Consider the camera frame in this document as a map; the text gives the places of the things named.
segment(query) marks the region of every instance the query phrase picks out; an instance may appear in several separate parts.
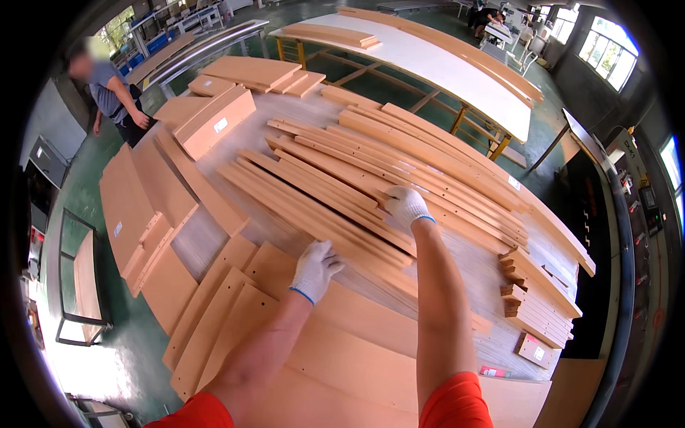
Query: hand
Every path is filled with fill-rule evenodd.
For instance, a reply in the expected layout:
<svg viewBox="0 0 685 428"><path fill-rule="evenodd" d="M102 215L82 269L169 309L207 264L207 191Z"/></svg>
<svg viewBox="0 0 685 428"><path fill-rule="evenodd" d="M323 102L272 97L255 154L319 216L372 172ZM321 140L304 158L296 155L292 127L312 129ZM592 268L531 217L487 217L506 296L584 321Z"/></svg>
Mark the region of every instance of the hand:
<svg viewBox="0 0 685 428"><path fill-rule="evenodd" d="M147 129L147 126L150 124L150 118L147 117L147 115L140 110L136 110L132 115L131 118L133 119L133 122L136 123L137 126L139 126L141 129Z"/></svg>
<svg viewBox="0 0 685 428"><path fill-rule="evenodd" d="M331 248L331 241L312 242L297 260L295 278L291 290L300 292L316 305L328 290L328 283L334 273L340 272L345 264Z"/></svg>
<svg viewBox="0 0 685 428"><path fill-rule="evenodd" d="M412 223L418 218L430 218L435 223L435 218L428 212L428 207L423 197L414 189L393 186L386 192L390 199L385 208L407 229L412 228Z"/></svg>

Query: red shirt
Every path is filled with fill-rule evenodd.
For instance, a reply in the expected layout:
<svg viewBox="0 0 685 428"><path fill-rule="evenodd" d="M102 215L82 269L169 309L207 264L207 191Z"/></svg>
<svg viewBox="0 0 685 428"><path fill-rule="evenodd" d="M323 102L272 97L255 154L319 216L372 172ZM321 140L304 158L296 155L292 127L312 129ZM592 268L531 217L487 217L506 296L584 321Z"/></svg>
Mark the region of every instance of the red shirt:
<svg viewBox="0 0 685 428"><path fill-rule="evenodd" d="M177 412L145 425L146 428L176 427L234 428L231 415L209 392L198 392ZM457 373L438 387L426 402L419 428L492 428L478 376Z"/></svg>

